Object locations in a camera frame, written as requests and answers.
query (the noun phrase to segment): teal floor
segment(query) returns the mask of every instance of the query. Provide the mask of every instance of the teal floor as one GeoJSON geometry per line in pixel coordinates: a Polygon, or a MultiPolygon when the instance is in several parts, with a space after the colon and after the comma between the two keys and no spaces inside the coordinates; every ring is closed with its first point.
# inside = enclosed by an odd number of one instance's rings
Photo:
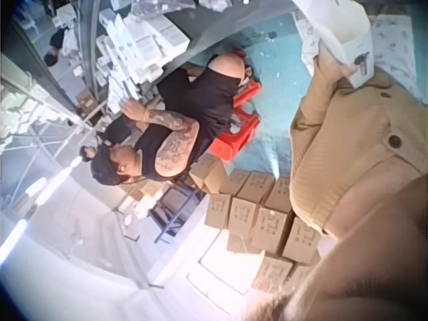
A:
{"type": "MultiPolygon", "coordinates": [[[[415,30],[415,55],[418,85],[426,101],[426,15],[412,11],[415,30]]],[[[227,165],[250,171],[273,173],[276,177],[290,173],[289,128],[310,83],[310,75],[300,59],[302,41],[290,14],[246,28],[199,54],[192,61],[206,64],[213,54],[242,47],[263,90],[246,108],[255,108],[261,124],[255,138],[227,165]]]]}

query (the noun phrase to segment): beige jacket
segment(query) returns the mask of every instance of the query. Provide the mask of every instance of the beige jacket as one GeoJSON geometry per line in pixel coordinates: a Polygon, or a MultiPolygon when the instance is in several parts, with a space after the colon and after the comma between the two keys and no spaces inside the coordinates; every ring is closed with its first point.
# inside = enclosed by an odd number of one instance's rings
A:
{"type": "Polygon", "coordinates": [[[355,90],[318,69],[291,126],[290,199],[322,232],[335,206],[367,171],[392,156],[428,173],[427,109],[382,71],[355,90]]]}

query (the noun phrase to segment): plastic bag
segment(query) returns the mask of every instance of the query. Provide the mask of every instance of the plastic bag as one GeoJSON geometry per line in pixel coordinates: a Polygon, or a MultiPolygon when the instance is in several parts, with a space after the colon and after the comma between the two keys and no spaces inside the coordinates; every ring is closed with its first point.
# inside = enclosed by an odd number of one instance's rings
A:
{"type": "Polygon", "coordinates": [[[199,4],[218,12],[223,12],[226,8],[233,5],[231,0],[199,0],[199,4]]]}
{"type": "Polygon", "coordinates": [[[154,17],[186,8],[196,8],[193,0],[132,0],[131,14],[137,17],[154,17]]]}
{"type": "Polygon", "coordinates": [[[78,40],[74,30],[66,30],[64,40],[62,42],[62,54],[68,56],[72,50],[79,50],[78,40]]]}

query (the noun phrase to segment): arm tattoo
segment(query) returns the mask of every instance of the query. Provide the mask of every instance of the arm tattoo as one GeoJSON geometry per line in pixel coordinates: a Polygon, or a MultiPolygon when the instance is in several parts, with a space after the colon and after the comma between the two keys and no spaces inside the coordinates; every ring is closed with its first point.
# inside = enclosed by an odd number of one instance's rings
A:
{"type": "Polygon", "coordinates": [[[162,143],[156,154],[156,171],[164,177],[175,176],[186,169],[189,155],[195,145],[199,123],[192,118],[184,118],[187,120],[182,118],[180,121],[169,120],[170,122],[168,122],[165,120],[166,118],[162,120],[164,123],[168,123],[168,128],[175,130],[162,143]]]}
{"type": "Polygon", "coordinates": [[[166,110],[147,110],[144,122],[158,124],[173,131],[190,130],[196,120],[186,117],[178,112],[166,110]]]}

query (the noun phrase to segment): red plastic stool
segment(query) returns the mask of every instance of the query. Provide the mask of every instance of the red plastic stool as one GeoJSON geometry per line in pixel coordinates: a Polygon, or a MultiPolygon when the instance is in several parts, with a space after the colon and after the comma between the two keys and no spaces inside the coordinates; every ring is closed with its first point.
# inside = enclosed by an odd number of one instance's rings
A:
{"type": "MultiPolygon", "coordinates": [[[[246,54],[243,50],[236,50],[233,53],[245,61],[246,54]]],[[[260,117],[257,113],[244,112],[241,107],[260,92],[261,84],[251,79],[248,87],[233,98],[233,113],[239,118],[241,127],[236,134],[227,129],[213,141],[209,150],[215,156],[231,161],[253,139],[260,124],[260,117]]]]}
{"type": "Polygon", "coordinates": [[[240,107],[235,108],[233,113],[241,121],[240,131],[232,134],[225,130],[209,147],[211,153],[225,161],[231,161],[253,139],[260,124],[258,114],[247,114],[240,107]]]}

